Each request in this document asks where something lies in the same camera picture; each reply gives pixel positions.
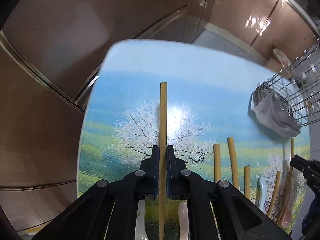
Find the cabinet door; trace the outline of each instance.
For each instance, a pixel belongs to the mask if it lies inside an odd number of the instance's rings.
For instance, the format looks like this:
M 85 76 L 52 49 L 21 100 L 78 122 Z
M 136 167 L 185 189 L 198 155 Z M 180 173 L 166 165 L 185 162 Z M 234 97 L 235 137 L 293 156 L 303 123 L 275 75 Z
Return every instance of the cabinet door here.
M 209 22 L 214 2 L 215 0 L 205 0 L 198 32 L 202 31 L 205 25 Z
M 191 42 L 196 36 L 206 0 L 189 0 L 189 9 L 183 33 L 183 42 Z

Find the metal screw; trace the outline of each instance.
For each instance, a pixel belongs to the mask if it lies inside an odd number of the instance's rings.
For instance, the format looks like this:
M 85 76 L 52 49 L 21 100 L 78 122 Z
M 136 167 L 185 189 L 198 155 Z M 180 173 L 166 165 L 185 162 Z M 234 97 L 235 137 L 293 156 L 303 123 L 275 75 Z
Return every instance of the metal screw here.
M 191 171 L 185 169 L 185 170 L 182 170 L 182 171 L 181 171 L 181 174 L 182 174 L 183 176 L 190 176 L 190 175 L 191 175 Z
M 146 173 L 143 170 L 137 170 L 134 174 L 136 174 L 138 177 L 142 177 Z
M 98 187 L 105 187 L 108 184 L 108 182 L 105 179 L 101 179 L 97 182 Z
M 221 187 L 228 187 L 229 186 L 229 182 L 224 180 L 224 179 L 222 179 L 222 180 L 219 181 L 219 185 Z

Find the landscape painting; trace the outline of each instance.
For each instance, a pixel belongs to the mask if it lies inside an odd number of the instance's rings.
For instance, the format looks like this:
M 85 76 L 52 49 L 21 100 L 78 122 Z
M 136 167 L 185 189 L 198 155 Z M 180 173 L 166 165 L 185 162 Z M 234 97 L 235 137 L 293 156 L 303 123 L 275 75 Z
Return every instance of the landscape painting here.
M 232 57 L 233 61 L 238 60 L 235 56 L 219 53 L 225 58 Z M 239 59 L 239 62 L 239 68 L 241 64 L 247 64 L 244 59 Z M 250 64 L 261 68 L 261 78 L 266 76 L 262 66 Z M 238 80 L 237 84 L 199 82 L 198 78 L 184 78 L 183 68 L 188 67 L 180 66 L 181 75 L 177 77 L 168 71 L 166 74 L 157 70 L 152 73 L 144 71 L 140 66 L 132 67 L 132 64 L 117 68 L 105 60 L 83 125 L 78 195 L 99 179 L 109 182 L 122 179 L 137 170 L 141 160 L 151 156 L 152 146 L 159 143 L 160 82 L 164 81 L 168 83 L 167 144 L 174 146 L 175 155 L 185 160 L 188 169 L 214 181 L 213 144 L 219 143 L 221 176 L 232 182 L 227 137 L 233 137 L 240 191 L 244 192 L 243 167 L 250 165 L 250 200 L 253 203 L 257 203 L 258 178 L 263 176 L 267 182 L 265 213 L 271 201 L 276 171 L 281 170 L 280 189 L 271 214 L 271 219 L 276 220 L 290 166 L 290 140 L 262 131 L 248 116 L 249 100 L 256 83 L 251 82 L 251 87 L 247 88 L 246 80 Z M 221 71 L 228 71 L 228 68 L 220 68 L 212 76 L 219 75 Z M 308 128 L 302 128 L 295 138 L 294 150 L 303 158 L 309 157 Z M 305 187 L 302 174 L 294 169 L 289 201 L 292 221 L 285 229 L 287 232 L 297 218 Z M 179 239 L 178 203 L 167 200 L 165 239 Z M 158 216 L 157 201 L 147 201 L 145 225 L 150 240 L 158 239 Z

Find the white flowering tree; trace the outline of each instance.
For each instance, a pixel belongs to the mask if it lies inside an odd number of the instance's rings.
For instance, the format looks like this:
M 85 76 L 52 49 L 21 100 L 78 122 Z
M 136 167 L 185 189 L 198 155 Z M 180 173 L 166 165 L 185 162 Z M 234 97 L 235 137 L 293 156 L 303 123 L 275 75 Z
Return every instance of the white flowering tree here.
M 115 146 L 124 163 L 137 164 L 151 156 L 152 146 L 159 144 L 159 111 L 152 101 L 136 111 L 125 110 L 124 121 L 116 122 Z M 212 142 L 200 142 L 210 125 L 196 123 L 198 119 L 190 109 L 168 108 L 167 143 L 173 145 L 175 155 L 186 163 L 203 162 L 212 152 Z
M 281 208 L 283 206 L 284 191 L 290 168 L 290 155 L 287 154 L 286 158 L 281 158 L 278 155 L 271 155 L 268 157 L 268 163 L 269 166 L 267 168 L 264 168 L 262 174 L 267 183 L 267 197 L 264 204 L 263 212 L 267 213 L 268 211 L 273 194 L 274 184 L 276 181 L 276 173 L 277 171 L 281 171 L 278 194 L 270 217 L 272 220 L 276 220 L 280 215 Z M 293 169 L 291 188 L 289 192 L 289 208 L 292 208 L 294 202 L 297 201 L 298 198 L 301 198 L 303 196 L 305 189 L 306 184 L 302 172 Z

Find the gray cloth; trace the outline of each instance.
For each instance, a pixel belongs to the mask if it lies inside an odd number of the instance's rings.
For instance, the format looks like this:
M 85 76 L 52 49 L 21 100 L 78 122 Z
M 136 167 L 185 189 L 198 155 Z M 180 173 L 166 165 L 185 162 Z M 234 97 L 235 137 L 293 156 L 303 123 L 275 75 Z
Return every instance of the gray cloth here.
M 274 93 L 263 98 L 253 111 L 261 124 L 284 138 L 296 137 L 300 133 L 300 126 L 283 110 L 281 100 Z

